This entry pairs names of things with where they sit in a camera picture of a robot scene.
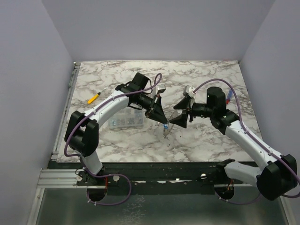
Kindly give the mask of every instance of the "white wall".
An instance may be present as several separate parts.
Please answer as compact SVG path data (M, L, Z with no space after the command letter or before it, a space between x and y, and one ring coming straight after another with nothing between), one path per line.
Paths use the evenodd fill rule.
M74 67L40 0L0 4L0 224L25 224Z
M280 152L291 153L299 174L299 0L275 1L240 66L263 139ZM291 203L300 224L300 199Z
M43 0L73 60L241 60L274 0Z

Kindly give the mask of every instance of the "screw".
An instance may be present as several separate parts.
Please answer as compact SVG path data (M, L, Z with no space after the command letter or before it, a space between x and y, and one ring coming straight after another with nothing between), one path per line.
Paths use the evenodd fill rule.
M207 178L207 177L206 177L206 174L204 174L204 173L202 173L202 174L200 175L200 177L201 177L202 180Z
M81 176L77 176L77 177L76 177L76 180L77 180L77 181L82 181L82 179L83 179L83 178L82 178Z
M119 176L114 176L114 177L113 177L113 180L114 180L115 182L117 182L119 179L120 179Z

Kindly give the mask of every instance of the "clear plastic box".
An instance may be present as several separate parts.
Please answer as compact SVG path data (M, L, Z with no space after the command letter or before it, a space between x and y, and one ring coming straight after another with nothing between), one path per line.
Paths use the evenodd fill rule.
M144 113L142 110L126 107L118 111L108 120L110 129L142 128L144 126Z

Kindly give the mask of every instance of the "marble surface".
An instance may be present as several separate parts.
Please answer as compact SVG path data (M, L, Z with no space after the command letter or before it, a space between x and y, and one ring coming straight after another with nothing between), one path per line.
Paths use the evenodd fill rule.
M186 85L197 87L211 78L223 78L236 90L241 102L245 124L260 137L254 111L237 61L95 61L81 63L80 72L67 115L75 110L84 112L107 98L120 83L130 81L136 72L154 80L162 73L161 84L166 86L162 106L167 118L174 112L173 106L182 98ZM204 103L206 89L218 86L227 94L229 88L221 82L211 82L201 88L196 102ZM87 101L104 87L106 90L91 104ZM234 97L228 109L237 113ZM210 120L196 118L187 129L174 125L168 135L163 134L162 124L145 119L143 128L111 130L103 125L99 133L97 154L103 162L200 162L223 161L234 158L252 161L251 157L234 141L222 135ZM59 146L57 162L78 162L78 157L65 157Z

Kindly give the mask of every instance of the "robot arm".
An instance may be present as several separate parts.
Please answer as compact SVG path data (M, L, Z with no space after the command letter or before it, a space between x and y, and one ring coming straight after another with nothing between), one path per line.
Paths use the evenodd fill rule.
M193 87L185 87L183 91L185 97L174 106L174 109L181 109L182 114L170 120L170 123L186 128L188 116L190 122L199 116L210 118L213 127L234 140L258 165L258 167L251 167L229 159L221 163L222 173L225 173L228 178L237 179L257 187L262 195L269 200L274 200L297 186L296 179L288 169L250 138L249 134L259 140L247 127L247 133L244 131L238 115L226 109L225 93L221 88L210 87L207 89L206 104L195 103L194 90ZM260 142L297 173L294 157L291 155L283 156L263 141Z
M143 109L146 109L145 116L147 118L164 124L167 123L167 119L161 106L160 96L160 93L163 93L165 88L161 85L152 98L147 96L146 93L139 92L131 93L128 96L124 95L115 99L116 96L121 94L143 90L148 81L149 78L137 73L132 81L127 84L118 85L116 90L97 106L84 113L75 111L71 114L65 135L66 142L76 125L82 121L86 115L94 113L80 125L81 127L85 127L85 130L79 127L72 135L69 142L69 146L80 155L81 160L91 173L98 174L103 167L96 152L99 143L99 128L116 112L134 103L140 105Z

